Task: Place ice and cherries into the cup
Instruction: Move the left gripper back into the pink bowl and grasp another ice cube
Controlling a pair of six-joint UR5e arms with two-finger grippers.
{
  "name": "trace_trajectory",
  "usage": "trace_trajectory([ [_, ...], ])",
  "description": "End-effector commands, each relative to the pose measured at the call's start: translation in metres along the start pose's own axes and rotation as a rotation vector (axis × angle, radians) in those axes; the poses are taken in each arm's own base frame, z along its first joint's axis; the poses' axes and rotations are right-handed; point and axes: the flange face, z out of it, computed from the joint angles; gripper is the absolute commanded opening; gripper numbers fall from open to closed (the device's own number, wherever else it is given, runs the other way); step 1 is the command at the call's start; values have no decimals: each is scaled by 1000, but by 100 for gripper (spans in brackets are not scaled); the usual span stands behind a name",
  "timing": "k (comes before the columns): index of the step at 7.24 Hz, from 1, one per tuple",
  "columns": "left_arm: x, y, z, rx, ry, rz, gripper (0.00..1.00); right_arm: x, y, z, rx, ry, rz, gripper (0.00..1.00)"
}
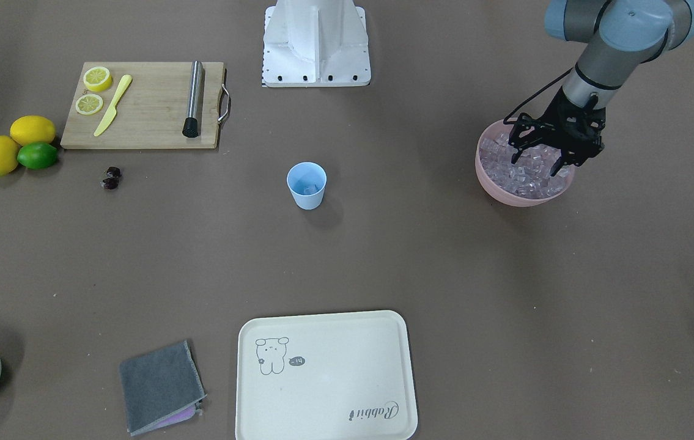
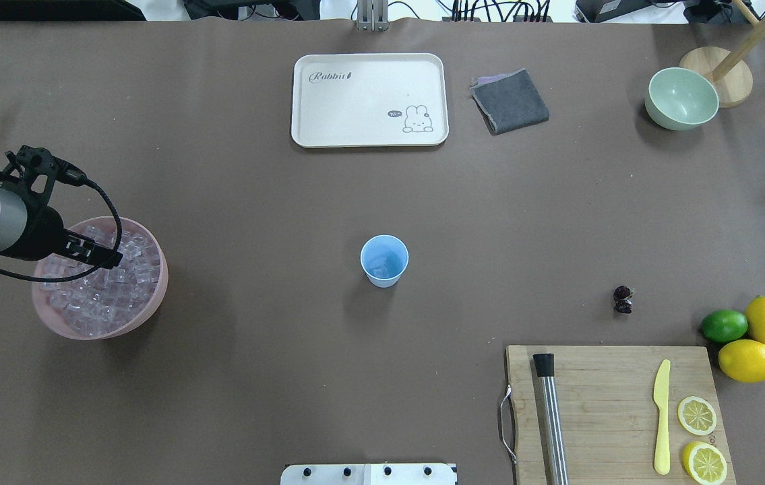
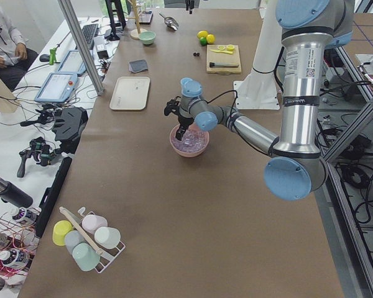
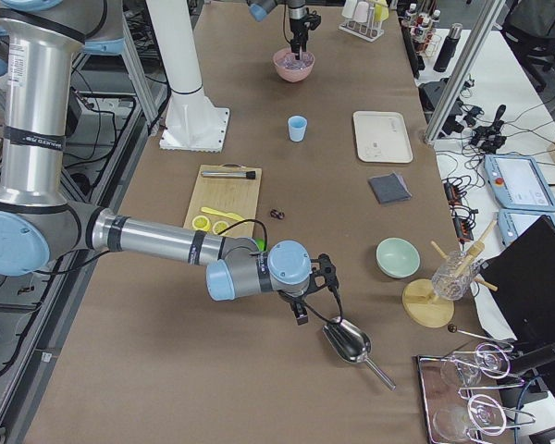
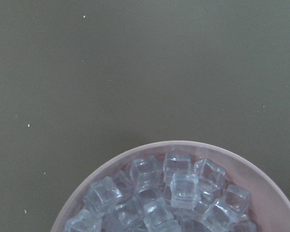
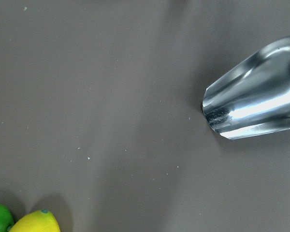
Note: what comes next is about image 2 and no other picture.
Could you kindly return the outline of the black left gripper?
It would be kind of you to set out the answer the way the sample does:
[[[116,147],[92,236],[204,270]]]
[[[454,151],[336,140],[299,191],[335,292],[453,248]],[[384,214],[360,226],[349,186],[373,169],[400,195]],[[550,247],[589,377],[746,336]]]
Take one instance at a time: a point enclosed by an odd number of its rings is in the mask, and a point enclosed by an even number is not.
[[[49,206],[55,183],[82,187],[86,174],[66,160],[53,156],[46,148],[22,146],[6,153],[6,168],[0,171],[0,190],[19,197],[24,208],[22,232],[12,236],[0,255],[24,261],[42,260],[56,254],[90,267],[111,269],[119,266],[123,254],[116,248],[100,245],[83,234],[65,229],[61,215]]]

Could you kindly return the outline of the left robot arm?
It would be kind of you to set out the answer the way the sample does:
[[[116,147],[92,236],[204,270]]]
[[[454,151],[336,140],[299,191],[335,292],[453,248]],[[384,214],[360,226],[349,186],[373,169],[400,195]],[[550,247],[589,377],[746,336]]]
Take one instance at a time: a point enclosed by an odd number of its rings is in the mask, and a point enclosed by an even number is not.
[[[70,280],[120,264],[120,215],[95,181],[46,148],[22,146],[7,152],[6,158],[7,165],[0,170],[0,257],[40,261],[58,255],[88,266],[86,272],[72,274]],[[89,187],[102,197],[115,223],[111,247],[65,227],[61,215],[49,205],[56,183]]]

